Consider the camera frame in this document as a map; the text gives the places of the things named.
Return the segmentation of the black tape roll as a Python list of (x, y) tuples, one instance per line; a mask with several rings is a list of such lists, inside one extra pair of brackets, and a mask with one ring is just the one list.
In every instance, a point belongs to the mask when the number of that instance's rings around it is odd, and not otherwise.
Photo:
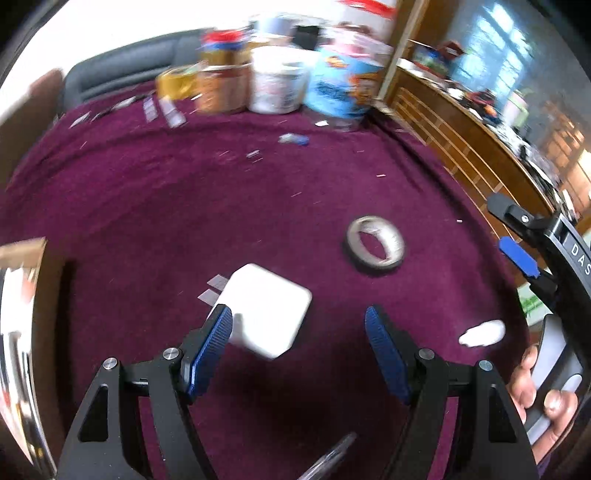
[(406, 256), (406, 243), (400, 230), (376, 215), (353, 219), (346, 228), (342, 248), (356, 269), (371, 276), (393, 273)]

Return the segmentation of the blue label clear jar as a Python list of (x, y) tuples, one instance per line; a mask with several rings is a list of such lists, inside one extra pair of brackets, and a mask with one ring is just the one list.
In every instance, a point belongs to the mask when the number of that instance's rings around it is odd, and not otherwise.
[(356, 25), (329, 30), (311, 69), (304, 113), (315, 126), (353, 131), (372, 107), (393, 48)]

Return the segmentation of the yellow tape roll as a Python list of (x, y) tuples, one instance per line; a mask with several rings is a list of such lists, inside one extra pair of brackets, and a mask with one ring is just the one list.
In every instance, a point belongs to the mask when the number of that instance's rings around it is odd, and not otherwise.
[(197, 95), (197, 65), (170, 68), (155, 79), (156, 94), (170, 100), (190, 99)]

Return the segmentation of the brown label jar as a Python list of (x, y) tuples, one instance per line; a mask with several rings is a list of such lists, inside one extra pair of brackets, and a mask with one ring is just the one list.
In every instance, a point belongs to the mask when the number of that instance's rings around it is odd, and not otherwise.
[(211, 65), (197, 72), (197, 111), (205, 114), (230, 114), (245, 110), (249, 101), (252, 67)]

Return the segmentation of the black leather sofa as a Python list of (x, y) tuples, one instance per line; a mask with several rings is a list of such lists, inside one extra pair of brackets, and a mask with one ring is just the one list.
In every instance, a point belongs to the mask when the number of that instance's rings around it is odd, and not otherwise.
[(197, 63), (204, 29), (169, 33), (103, 52), (65, 76), (59, 114), (94, 98), (154, 80), (169, 68)]

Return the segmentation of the brown chair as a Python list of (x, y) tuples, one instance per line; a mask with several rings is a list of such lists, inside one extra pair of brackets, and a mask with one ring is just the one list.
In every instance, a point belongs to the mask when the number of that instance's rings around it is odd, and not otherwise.
[(25, 95), (1, 115), (1, 186), (52, 125), (58, 114), (64, 75), (52, 69), (29, 85)]

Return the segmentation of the white plug charger cube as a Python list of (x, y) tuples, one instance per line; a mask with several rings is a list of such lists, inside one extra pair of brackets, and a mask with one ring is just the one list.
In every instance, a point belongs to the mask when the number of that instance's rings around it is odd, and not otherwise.
[(249, 263), (228, 278), (215, 275), (198, 299), (211, 308), (223, 304), (231, 310), (231, 344), (273, 360), (293, 347), (312, 294), (304, 286)]

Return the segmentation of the white plastic tub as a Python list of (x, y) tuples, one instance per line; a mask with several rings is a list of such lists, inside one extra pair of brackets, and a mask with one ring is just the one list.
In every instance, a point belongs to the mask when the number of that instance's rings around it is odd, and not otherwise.
[(249, 110), (283, 115), (301, 106), (307, 79), (307, 51), (287, 46), (262, 46), (252, 50)]

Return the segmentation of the small blue clear capsule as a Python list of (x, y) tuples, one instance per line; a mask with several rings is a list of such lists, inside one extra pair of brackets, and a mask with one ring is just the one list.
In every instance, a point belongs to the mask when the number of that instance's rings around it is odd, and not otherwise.
[(298, 145), (298, 146), (307, 146), (308, 143), (310, 142), (310, 139), (308, 138), (308, 136), (294, 134), (294, 133), (286, 133), (286, 134), (280, 135), (280, 137), (277, 139), (277, 142), (281, 143), (281, 144), (294, 144), (294, 145)]

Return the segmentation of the wooden cabinet counter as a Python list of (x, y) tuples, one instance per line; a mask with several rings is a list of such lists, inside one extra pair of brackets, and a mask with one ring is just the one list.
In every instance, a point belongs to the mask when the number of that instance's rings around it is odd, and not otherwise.
[(487, 210), (486, 200), (502, 193), (533, 214), (548, 215), (558, 202), (543, 191), (517, 156), (493, 131), (421, 70), (399, 65), (385, 96), (386, 105), (461, 185), (496, 237), (516, 235)]

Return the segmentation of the maroon velvet tablecloth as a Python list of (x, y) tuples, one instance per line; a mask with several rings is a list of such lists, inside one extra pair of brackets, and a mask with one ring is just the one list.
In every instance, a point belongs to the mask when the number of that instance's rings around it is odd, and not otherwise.
[[(381, 115), (360, 130), (307, 116), (200, 115), (171, 128), (140, 104), (73, 110), (21, 161), (1, 195), (1, 239), (43, 237), (67, 260), (57, 388), (70, 422), (102, 361), (150, 359), (204, 322), (207, 281), (254, 263), (308, 288), (311, 307), (283, 356), (228, 346), (191, 414), (222, 479), (294, 479), (349, 432), (339, 479), (376, 479), (405, 422), (363, 314), (378, 304), (443, 358), (519, 363), (527, 326), (489, 226), (429, 148)], [(281, 144), (286, 133), (307, 146)], [(349, 261), (349, 223), (376, 215), (406, 243), (393, 273)], [(489, 320), (502, 341), (459, 337)]]

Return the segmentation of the clear lead refill case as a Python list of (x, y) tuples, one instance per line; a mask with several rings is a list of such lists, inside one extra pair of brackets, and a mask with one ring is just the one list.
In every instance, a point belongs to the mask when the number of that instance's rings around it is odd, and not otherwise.
[(332, 446), (331, 450), (325, 453), (325, 455), (322, 455), (321, 458), (318, 458), (308, 470), (305, 470), (297, 480), (328, 479), (337, 470), (339, 464), (342, 463), (342, 460), (346, 457), (346, 453), (348, 453), (355, 441), (355, 432), (346, 434), (335, 446)]

